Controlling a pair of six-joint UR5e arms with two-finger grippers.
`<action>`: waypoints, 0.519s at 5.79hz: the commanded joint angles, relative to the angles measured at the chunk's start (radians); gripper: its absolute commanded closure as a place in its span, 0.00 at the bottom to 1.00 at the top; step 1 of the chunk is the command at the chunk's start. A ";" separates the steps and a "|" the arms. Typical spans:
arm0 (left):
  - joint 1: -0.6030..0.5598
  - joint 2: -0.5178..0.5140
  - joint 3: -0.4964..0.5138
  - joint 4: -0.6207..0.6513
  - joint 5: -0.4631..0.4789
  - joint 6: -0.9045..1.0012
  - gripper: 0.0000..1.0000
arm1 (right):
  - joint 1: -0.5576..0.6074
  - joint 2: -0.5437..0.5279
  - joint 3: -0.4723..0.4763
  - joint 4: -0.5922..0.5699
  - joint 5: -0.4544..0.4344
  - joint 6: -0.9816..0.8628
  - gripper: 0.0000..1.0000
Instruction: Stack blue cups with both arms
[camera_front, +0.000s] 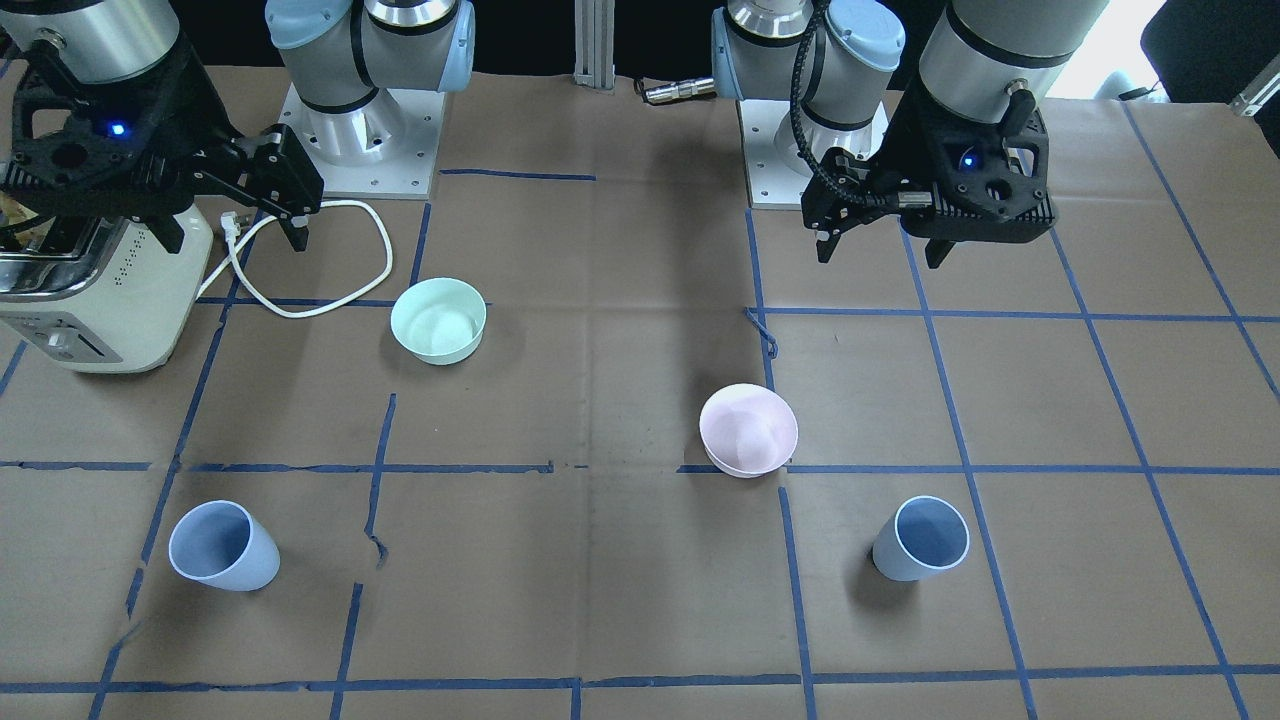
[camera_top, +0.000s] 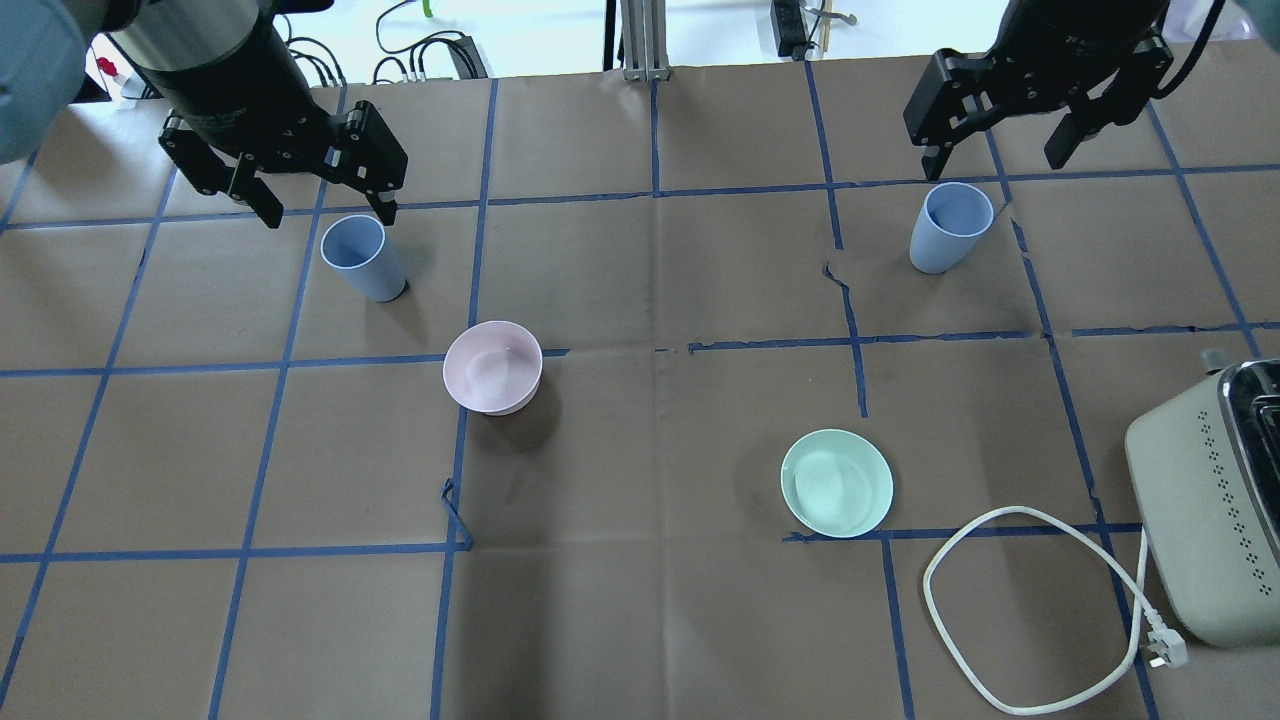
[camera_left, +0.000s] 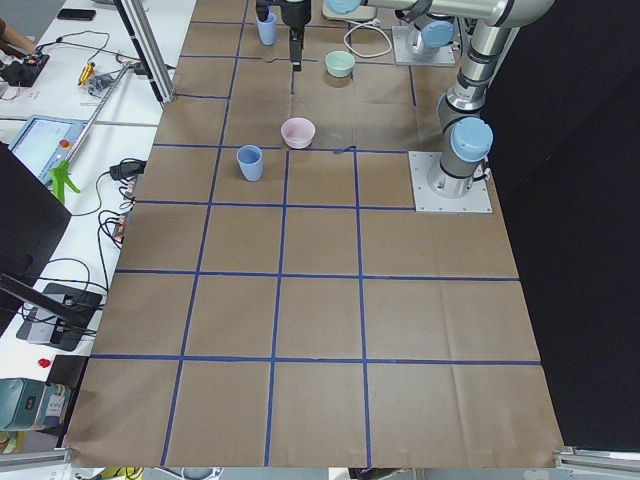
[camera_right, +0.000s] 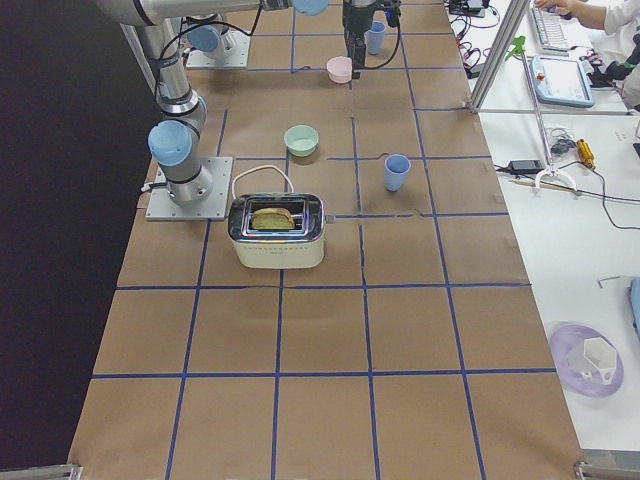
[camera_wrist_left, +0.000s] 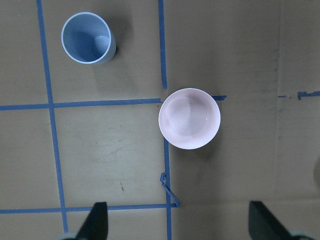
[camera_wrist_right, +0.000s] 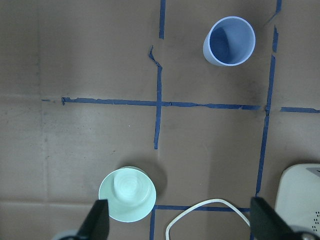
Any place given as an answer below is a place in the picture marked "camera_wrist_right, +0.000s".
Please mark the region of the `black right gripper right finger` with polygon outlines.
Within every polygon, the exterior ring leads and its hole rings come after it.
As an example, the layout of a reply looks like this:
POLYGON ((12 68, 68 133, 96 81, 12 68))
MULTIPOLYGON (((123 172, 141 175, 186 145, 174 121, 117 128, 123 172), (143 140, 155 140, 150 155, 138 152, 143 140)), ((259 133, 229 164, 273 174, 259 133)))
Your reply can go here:
POLYGON ((250 231, 257 240, 297 240, 298 235, 261 197, 250 200, 250 231))

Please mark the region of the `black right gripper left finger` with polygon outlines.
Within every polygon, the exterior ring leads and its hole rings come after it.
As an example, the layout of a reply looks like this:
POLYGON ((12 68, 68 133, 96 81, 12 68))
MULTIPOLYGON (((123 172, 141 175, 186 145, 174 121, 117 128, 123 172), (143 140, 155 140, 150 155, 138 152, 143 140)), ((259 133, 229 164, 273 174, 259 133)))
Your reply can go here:
POLYGON ((107 199, 96 200, 76 233, 77 240, 106 240, 110 232, 107 199))

